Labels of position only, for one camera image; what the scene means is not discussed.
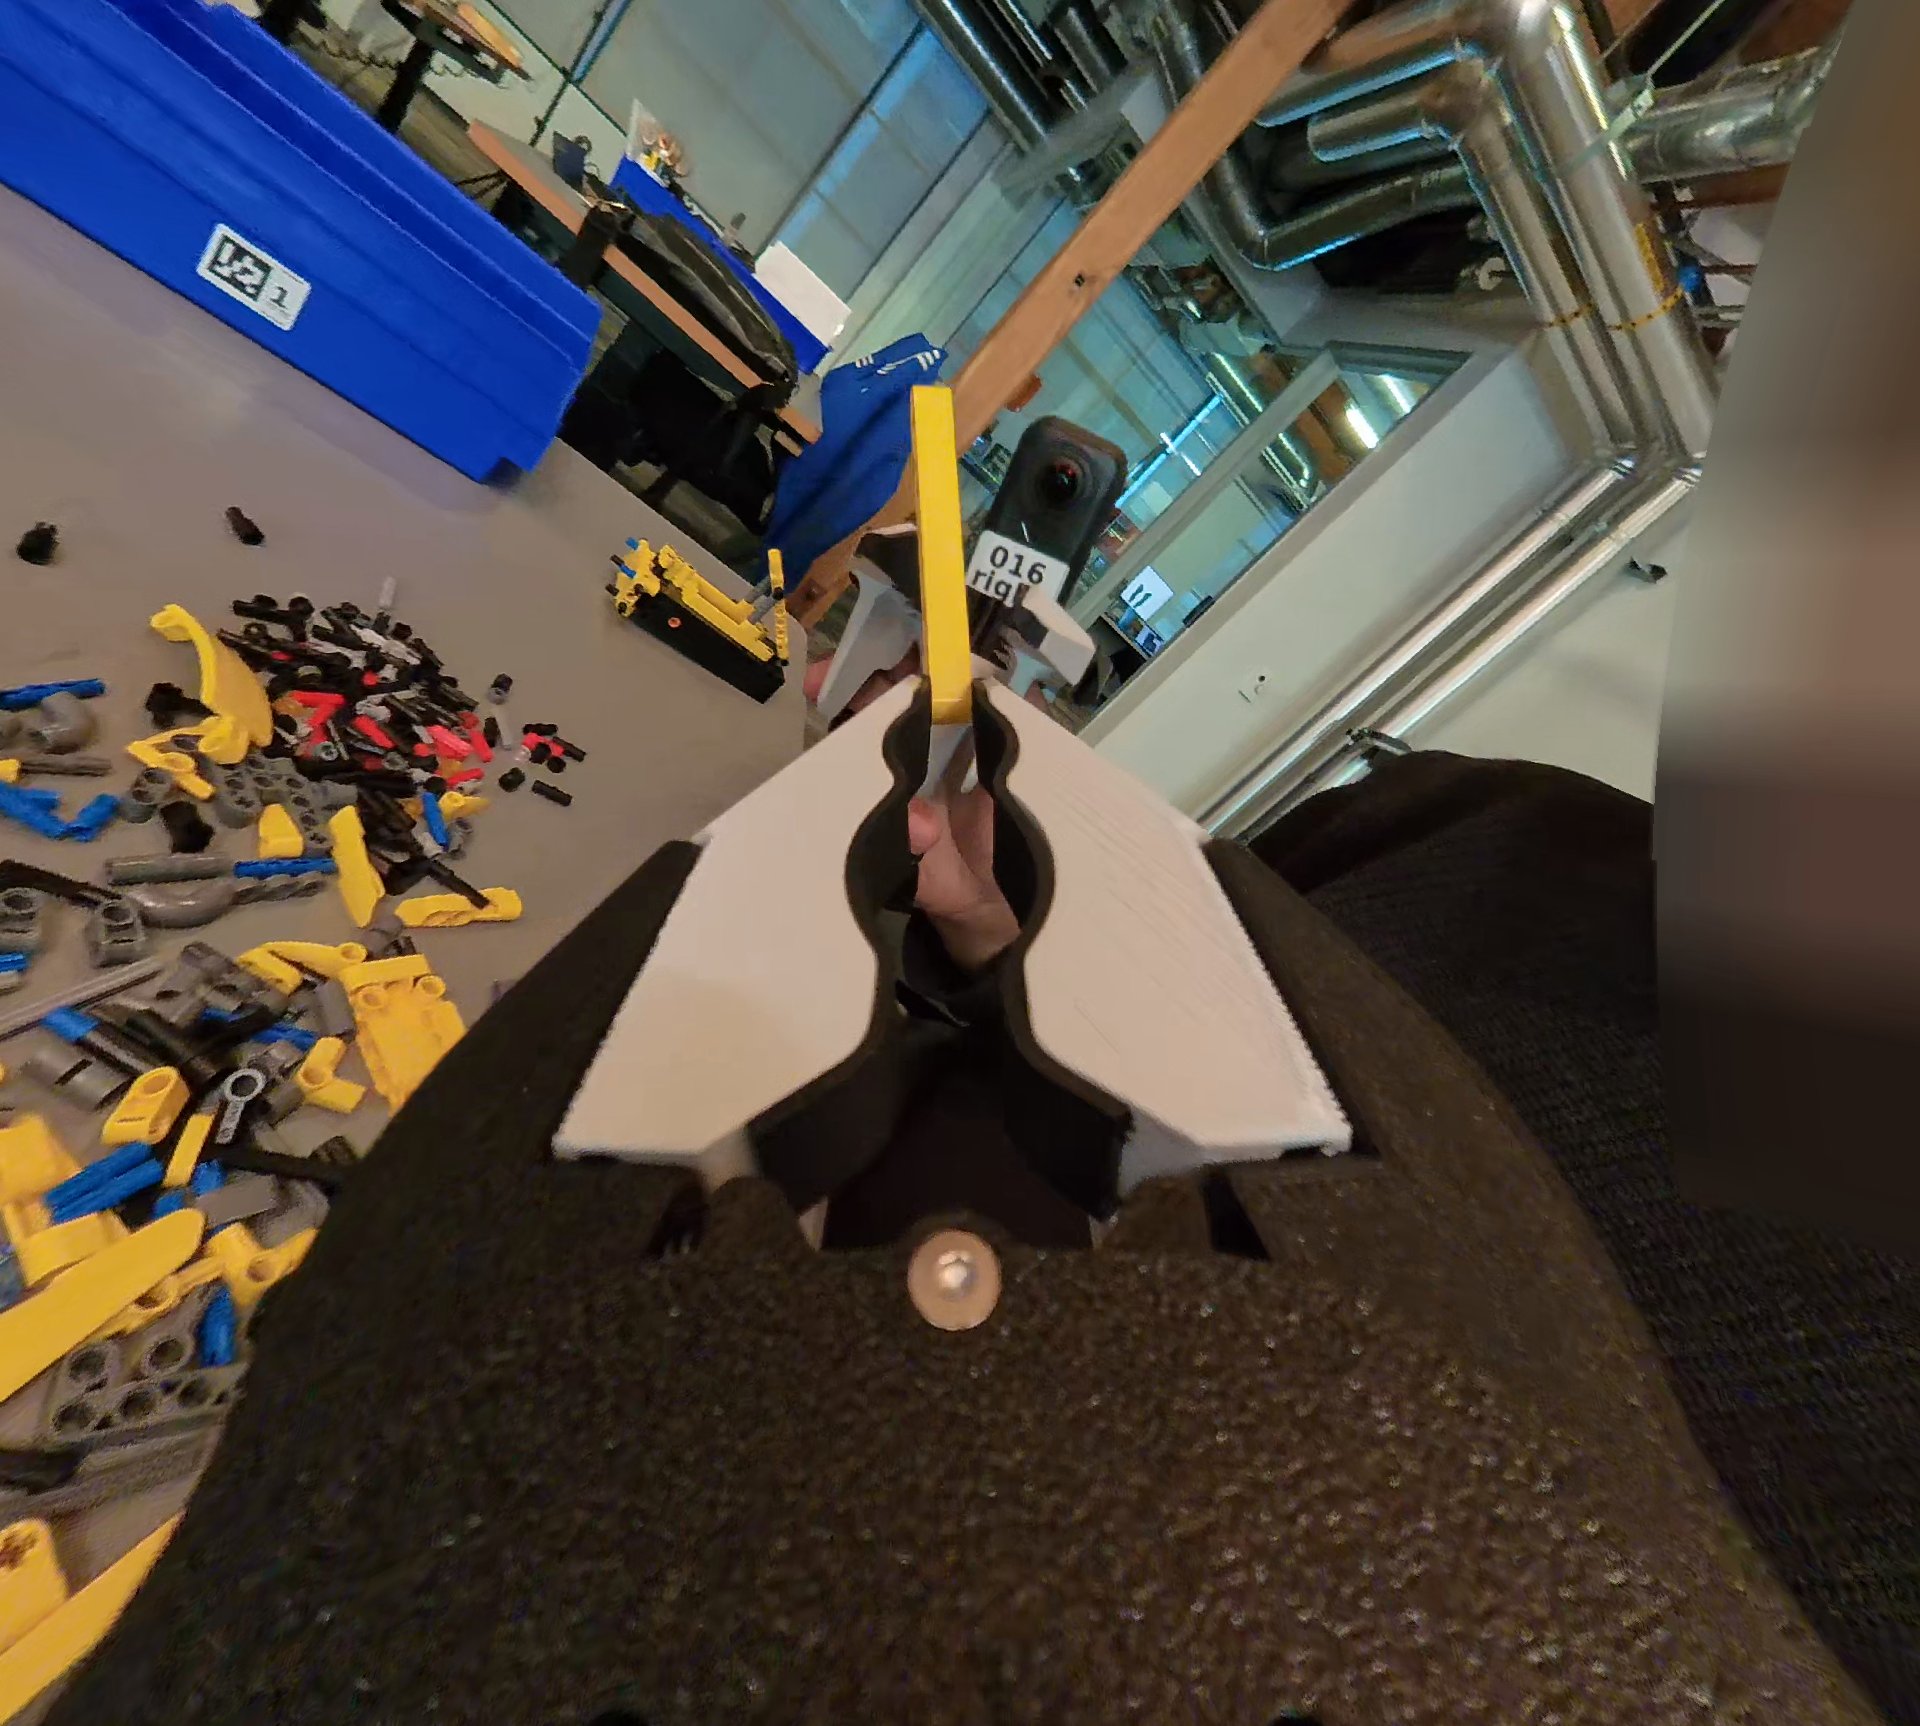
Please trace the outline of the silver ventilation duct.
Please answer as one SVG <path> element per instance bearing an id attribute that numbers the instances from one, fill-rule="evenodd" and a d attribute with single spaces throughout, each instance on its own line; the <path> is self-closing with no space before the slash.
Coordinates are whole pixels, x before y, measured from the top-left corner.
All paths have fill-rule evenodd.
<path id="1" fill-rule="evenodd" d="M 1610 456 L 1699 467 L 1717 416 L 1710 355 L 1655 207 L 1610 132 L 1576 0 L 1410 0 L 1338 34 L 1260 110 L 1309 122 L 1422 93 L 1410 125 L 1450 147 L 1538 328 L 1557 334 Z"/>

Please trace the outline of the wooden ceiling beam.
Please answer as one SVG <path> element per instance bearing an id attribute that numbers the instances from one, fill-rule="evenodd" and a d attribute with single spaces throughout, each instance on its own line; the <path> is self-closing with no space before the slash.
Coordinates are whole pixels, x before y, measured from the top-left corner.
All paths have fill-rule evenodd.
<path id="1" fill-rule="evenodd" d="M 1037 393 L 1046 360 L 1359 2 L 1262 0 L 1213 64 L 1166 105 L 1157 132 L 1012 304 L 986 323 L 974 347 L 950 347 L 960 446 L 971 446 L 1001 415 Z M 982 169 L 959 192 L 939 185 L 918 212 L 924 244 L 908 260 L 888 253 L 861 287 L 843 350 L 875 353 L 913 333 L 950 345 L 960 318 L 1029 241 L 1029 225 L 1043 225 L 1050 211 L 1046 200 L 1015 200 L 1011 157 Z"/>

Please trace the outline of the pile of building bricks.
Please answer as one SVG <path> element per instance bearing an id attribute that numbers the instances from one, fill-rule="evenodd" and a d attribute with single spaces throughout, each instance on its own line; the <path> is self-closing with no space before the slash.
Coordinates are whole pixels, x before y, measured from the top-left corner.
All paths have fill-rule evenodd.
<path id="1" fill-rule="evenodd" d="M 254 1317 L 348 1174 L 465 1034 L 422 932 L 519 923 L 468 869 L 583 759 L 507 733 L 390 609 L 235 600 L 148 730 L 102 679 L 4 685 L 4 1722 L 101 1644 L 178 1528 Z"/>

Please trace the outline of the black white bin label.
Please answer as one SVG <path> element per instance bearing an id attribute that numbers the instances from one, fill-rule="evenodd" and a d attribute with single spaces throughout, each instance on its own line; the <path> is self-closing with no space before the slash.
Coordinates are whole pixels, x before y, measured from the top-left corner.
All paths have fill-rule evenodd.
<path id="1" fill-rule="evenodd" d="M 215 223 L 196 276 L 276 333 L 293 333 L 314 284 L 226 223 Z"/>

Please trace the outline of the person's right hand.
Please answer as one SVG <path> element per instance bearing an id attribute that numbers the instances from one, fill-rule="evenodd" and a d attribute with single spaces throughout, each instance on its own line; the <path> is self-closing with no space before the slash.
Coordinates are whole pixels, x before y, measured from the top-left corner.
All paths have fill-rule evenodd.
<path id="1" fill-rule="evenodd" d="M 907 815 L 917 906 L 963 975 L 1017 947 L 1023 923 L 997 878 L 997 802 L 981 785 L 917 797 Z"/>

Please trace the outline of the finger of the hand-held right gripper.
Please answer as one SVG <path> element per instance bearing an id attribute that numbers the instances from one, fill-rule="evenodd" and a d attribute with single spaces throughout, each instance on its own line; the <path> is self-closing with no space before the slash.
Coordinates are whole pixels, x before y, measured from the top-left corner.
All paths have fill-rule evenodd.
<path id="1" fill-rule="evenodd" d="M 854 599 L 818 693 L 818 715 L 836 724 L 857 697 L 893 675 L 922 639 L 918 526 L 867 532 L 852 562 Z"/>
<path id="2" fill-rule="evenodd" d="M 1012 697 L 1032 689 L 1071 691 L 1095 659 L 1091 632 L 1054 599 L 1032 597 L 979 606 L 979 682 Z"/>

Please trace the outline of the blue plastic bin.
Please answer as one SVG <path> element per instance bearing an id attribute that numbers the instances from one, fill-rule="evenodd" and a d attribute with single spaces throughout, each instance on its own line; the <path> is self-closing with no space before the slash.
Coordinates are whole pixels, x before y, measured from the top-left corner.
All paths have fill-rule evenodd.
<path id="1" fill-rule="evenodd" d="M 2 0 L 2 178 L 481 483 L 588 370 L 598 304 L 229 7 Z M 310 282 L 293 333 L 196 276 L 217 223 Z"/>

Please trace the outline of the black bag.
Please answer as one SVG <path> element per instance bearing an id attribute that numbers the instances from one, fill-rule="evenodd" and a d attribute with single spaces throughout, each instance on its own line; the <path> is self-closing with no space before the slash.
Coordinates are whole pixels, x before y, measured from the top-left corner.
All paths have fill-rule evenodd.
<path id="1" fill-rule="evenodd" d="M 624 194 L 594 198 L 567 256 L 570 268 L 587 265 L 591 233 L 604 233 L 601 253 L 627 256 L 678 307 L 721 336 L 779 397 L 797 393 L 803 370 L 792 343 L 726 258 L 682 221 L 647 211 Z"/>

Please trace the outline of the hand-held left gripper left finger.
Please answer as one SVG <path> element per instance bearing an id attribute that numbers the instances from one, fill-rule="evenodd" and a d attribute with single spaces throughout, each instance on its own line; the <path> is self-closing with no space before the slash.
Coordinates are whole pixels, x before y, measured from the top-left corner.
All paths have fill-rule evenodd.
<path id="1" fill-rule="evenodd" d="M 558 1160 L 744 1165 L 751 1122 L 854 1059 L 883 1000 L 850 899 L 896 790 L 899 682 L 692 843 L 695 861 L 554 1139 Z"/>

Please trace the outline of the blue cloth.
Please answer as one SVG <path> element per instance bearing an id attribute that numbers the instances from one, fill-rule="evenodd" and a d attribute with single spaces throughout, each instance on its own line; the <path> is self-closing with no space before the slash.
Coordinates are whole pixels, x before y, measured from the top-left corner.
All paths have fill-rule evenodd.
<path id="1" fill-rule="evenodd" d="M 762 530 L 781 554 L 784 603 L 801 606 L 806 575 L 865 529 L 901 490 L 910 456 L 910 399 L 939 384 L 947 350 L 915 333 L 829 370 L 820 434 L 781 470 Z"/>

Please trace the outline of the long yellow brick beam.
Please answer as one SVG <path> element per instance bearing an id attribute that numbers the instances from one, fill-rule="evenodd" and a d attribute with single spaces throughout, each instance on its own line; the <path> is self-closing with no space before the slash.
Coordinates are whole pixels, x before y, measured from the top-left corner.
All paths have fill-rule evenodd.
<path id="1" fill-rule="evenodd" d="M 957 412 L 949 386 L 913 391 L 910 449 L 929 716 L 936 729 L 960 729 L 973 718 L 974 656 Z"/>

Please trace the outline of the silver wall pipes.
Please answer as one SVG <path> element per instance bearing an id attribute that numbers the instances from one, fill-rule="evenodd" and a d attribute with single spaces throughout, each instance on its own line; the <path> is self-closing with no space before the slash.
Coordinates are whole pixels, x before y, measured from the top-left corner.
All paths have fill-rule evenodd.
<path id="1" fill-rule="evenodd" d="M 1605 460 L 1562 484 L 1374 659 L 1309 705 L 1282 739 L 1205 802 L 1196 823 L 1243 839 L 1337 773 L 1390 753 L 1450 706 L 1699 490 L 1703 460 Z"/>

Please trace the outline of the white box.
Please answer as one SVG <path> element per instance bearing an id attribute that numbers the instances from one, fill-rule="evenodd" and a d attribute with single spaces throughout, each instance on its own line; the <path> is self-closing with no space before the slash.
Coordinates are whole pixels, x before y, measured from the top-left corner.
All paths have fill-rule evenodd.
<path id="1" fill-rule="evenodd" d="M 818 372 L 849 327 L 850 307 L 783 243 L 757 256 L 751 287 L 792 347 L 801 377 Z"/>

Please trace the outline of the yellow black assembled model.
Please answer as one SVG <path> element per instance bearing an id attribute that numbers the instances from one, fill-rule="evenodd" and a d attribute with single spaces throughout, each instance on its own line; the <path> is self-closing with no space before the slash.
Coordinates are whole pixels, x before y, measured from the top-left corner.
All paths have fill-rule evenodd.
<path id="1" fill-rule="evenodd" d="M 623 620 L 757 705 L 781 693 L 790 665 L 790 623 L 779 549 L 769 553 L 767 585 L 744 599 L 709 583 L 671 544 L 629 538 L 613 554 L 613 566 L 607 591 Z"/>

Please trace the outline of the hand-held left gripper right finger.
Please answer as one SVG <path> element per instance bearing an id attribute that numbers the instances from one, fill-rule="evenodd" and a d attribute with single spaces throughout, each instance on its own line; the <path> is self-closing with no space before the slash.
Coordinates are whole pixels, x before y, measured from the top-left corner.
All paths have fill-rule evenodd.
<path id="1" fill-rule="evenodd" d="M 995 971 L 1034 1083 L 1011 1129 L 1086 1213 L 1199 1170 L 1337 1158 L 1356 1132 L 1208 853 L 1208 834 L 1001 682 L 973 698 Z"/>

